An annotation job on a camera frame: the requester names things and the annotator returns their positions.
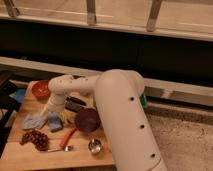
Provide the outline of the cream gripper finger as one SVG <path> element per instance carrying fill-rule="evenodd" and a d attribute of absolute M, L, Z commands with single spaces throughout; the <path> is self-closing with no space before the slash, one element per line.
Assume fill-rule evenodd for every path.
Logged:
<path fill-rule="evenodd" d="M 44 106 L 44 108 L 42 109 L 42 111 L 41 111 L 41 113 L 40 113 L 40 116 L 46 115 L 48 111 L 49 111 L 48 105 L 46 104 L 46 105 Z"/>
<path fill-rule="evenodd" d="M 65 111 L 62 111 L 60 114 L 60 119 L 64 124 L 68 123 L 68 119 L 67 119 L 67 113 Z"/>

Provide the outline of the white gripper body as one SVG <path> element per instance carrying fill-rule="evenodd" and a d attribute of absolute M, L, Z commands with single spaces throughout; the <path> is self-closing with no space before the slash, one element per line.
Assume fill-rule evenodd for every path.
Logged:
<path fill-rule="evenodd" d="M 52 93 L 47 101 L 46 109 L 50 112 L 60 113 L 65 107 L 66 96 Z"/>

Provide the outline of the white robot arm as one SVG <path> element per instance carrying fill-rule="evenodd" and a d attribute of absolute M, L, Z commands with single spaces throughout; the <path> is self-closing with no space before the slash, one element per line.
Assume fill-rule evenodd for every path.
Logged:
<path fill-rule="evenodd" d="M 112 69 L 96 76 L 55 77 L 43 112 L 61 112 L 71 92 L 92 93 L 117 171 L 168 171 L 140 102 L 143 77 Z"/>

